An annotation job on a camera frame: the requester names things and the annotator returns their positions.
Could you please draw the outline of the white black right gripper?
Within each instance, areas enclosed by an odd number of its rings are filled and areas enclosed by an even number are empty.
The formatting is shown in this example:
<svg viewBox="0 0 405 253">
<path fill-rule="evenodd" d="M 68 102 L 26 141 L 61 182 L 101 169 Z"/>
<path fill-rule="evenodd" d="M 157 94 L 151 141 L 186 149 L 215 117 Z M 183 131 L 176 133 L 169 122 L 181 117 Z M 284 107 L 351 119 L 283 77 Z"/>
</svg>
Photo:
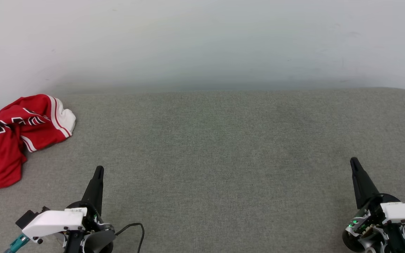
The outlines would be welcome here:
<svg viewBox="0 0 405 253">
<path fill-rule="evenodd" d="M 405 227 L 405 203 L 390 194 L 381 194 L 358 158 L 352 157 L 350 165 L 359 211 L 348 223 L 346 232 L 352 236 L 367 236 L 389 225 L 402 230 Z"/>
</svg>

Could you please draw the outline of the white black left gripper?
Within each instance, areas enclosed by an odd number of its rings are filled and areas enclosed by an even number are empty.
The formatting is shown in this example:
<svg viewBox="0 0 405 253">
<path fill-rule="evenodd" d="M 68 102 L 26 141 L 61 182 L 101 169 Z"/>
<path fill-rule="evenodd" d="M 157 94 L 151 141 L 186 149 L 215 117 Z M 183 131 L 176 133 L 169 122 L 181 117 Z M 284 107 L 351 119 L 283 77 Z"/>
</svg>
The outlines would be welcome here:
<svg viewBox="0 0 405 253">
<path fill-rule="evenodd" d="M 54 235 L 64 244 L 111 244 L 114 227 L 105 223 L 102 215 L 103 166 L 95 168 L 81 201 L 64 210 L 43 207 L 40 214 L 21 230 L 21 242 L 43 242 L 43 237 Z"/>
</svg>

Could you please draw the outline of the red and white basketball jersey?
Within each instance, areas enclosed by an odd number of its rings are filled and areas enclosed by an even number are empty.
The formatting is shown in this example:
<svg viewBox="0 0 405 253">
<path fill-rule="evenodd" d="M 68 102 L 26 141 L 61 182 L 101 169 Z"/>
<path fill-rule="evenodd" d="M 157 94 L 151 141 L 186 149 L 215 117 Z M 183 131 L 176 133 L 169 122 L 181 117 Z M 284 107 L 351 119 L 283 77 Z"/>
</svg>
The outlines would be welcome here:
<svg viewBox="0 0 405 253">
<path fill-rule="evenodd" d="M 49 95 L 21 97 L 0 110 L 0 189 L 21 180 L 27 161 L 24 150 L 35 152 L 72 136 L 76 116 Z"/>
</svg>

